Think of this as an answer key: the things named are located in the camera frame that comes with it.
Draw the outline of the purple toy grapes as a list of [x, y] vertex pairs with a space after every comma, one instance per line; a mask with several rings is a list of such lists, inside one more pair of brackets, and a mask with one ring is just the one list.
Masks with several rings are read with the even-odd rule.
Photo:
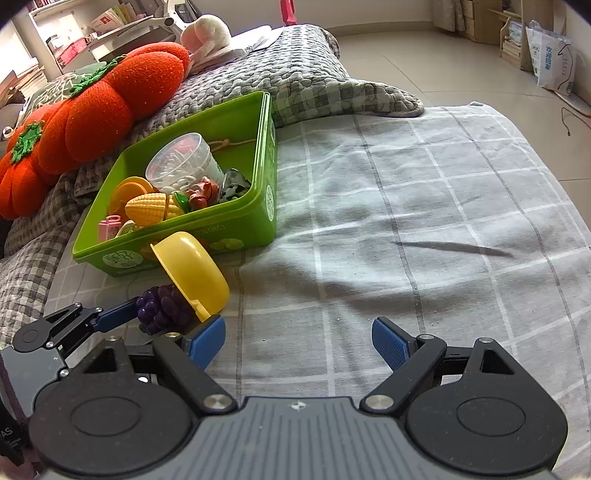
[[198, 318], [174, 284], [151, 287], [136, 298], [140, 330], [148, 335], [183, 332]]

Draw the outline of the pink rectangular block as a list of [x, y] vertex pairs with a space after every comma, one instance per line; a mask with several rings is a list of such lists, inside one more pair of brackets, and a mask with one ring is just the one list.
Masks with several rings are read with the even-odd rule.
[[98, 223], [97, 239], [99, 243], [114, 238], [121, 228], [121, 218], [119, 215], [108, 215]]

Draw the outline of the yellow toy corn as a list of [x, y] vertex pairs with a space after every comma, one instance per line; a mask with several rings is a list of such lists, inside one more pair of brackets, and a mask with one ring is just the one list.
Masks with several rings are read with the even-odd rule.
[[136, 196], [125, 204], [125, 214], [140, 227], [149, 227], [184, 214], [173, 197], [165, 193]]

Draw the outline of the red lobster toy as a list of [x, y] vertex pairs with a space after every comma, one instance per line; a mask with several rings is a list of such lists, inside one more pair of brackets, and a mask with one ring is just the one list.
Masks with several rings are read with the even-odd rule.
[[186, 195], [190, 210], [201, 210], [218, 203], [219, 186], [214, 180], [204, 176], [187, 190]]

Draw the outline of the white starfish toy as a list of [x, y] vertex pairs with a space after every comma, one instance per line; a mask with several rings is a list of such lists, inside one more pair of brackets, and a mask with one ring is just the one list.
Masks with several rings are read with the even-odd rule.
[[138, 226], [133, 220], [126, 221], [118, 230], [116, 236], [120, 237], [129, 233], [132, 233], [138, 229]]

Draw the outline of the yellow toy pot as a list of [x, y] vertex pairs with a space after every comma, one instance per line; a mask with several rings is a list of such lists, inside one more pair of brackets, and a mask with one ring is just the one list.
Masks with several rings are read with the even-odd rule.
[[228, 283], [194, 236], [175, 232], [150, 248], [201, 322], [221, 313], [229, 300]]

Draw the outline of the orange yellow toy disc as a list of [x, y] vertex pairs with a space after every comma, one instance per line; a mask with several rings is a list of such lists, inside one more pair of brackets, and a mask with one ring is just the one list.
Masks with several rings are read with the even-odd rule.
[[125, 218], [125, 205], [128, 201], [137, 196], [154, 192], [154, 187], [145, 178], [140, 176], [127, 177], [114, 188], [109, 199], [107, 213]]

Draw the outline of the green plastic storage box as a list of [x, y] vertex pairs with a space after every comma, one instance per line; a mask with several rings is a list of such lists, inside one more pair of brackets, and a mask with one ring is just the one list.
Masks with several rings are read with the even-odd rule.
[[110, 276], [157, 267], [152, 246], [177, 231], [208, 252], [276, 237], [276, 129], [270, 94], [252, 93], [183, 119], [125, 149], [72, 247]]

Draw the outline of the crumpled foil wrapper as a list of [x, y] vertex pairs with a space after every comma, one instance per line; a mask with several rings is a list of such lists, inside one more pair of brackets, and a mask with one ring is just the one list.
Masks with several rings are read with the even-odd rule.
[[249, 192], [250, 186], [252, 186], [252, 184], [238, 171], [238, 169], [229, 168], [228, 171], [225, 172], [221, 184], [219, 202], [225, 203], [241, 198]]

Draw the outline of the large orange pumpkin cushion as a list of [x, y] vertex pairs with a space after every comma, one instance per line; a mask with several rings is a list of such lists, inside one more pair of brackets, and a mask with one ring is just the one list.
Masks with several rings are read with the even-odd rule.
[[139, 47], [69, 98], [42, 109], [38, 163], [47, 174], [76, 170], [110, 153], [134, 125], [174, 95], [189, 67], [188, 51], [174, 42]]

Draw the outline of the pink white plush toy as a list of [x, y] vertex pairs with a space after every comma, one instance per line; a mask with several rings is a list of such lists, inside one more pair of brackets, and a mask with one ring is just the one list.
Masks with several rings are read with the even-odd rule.
[[221, 18], [204, 14], [189, 24], [180, 35], [181, 45], [196, 65], [231, 43], [231, 32]]

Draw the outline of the white bookshelf with books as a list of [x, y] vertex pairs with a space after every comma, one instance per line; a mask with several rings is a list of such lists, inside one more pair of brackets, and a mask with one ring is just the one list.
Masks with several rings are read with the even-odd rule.
[[28, 1], [7, 26], [48, 80], [145, 44], [178, 42], [183, 1]]

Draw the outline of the white office chair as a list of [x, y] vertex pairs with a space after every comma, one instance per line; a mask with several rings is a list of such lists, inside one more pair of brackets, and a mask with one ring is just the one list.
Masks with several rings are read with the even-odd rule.
[[156, 18], [170, 18], [168, 26], [174, 24], [183, 30], [202, 15], [202, 12], [190, 0], [163, 0], [159, 2], [154, 16]]

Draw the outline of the white paper shopping bag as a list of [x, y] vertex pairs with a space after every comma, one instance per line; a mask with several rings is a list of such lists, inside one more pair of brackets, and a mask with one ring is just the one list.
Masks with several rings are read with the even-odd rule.
[[526, 26], [526, 34], [537, 85], [570, 95], [576, 73], [576, 52], [571, 40], [544, 29], [536, 20]]

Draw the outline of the wooden bookshelf desk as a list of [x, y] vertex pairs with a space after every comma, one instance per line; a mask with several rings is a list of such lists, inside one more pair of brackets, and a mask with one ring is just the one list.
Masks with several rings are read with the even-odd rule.
[[502, 59], [532, 72], [526, 27], [536, 21], [553, 29], [552, 1], [432, 1], [434, 25], [469, 40], [496, 46]]

